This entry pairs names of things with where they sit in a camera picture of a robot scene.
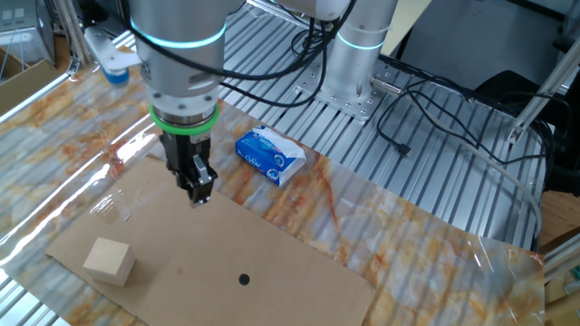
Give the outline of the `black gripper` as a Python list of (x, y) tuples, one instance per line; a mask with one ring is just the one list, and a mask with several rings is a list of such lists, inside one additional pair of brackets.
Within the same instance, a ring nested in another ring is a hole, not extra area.
[(187, 193), (189, 203), (201, 206), (209, 202), (218, 178), (209, 165), (210, 132), (184, 136), (164, 131), (159, 139), (167, 157), (167, 168), (176, 177), (178, 187)]

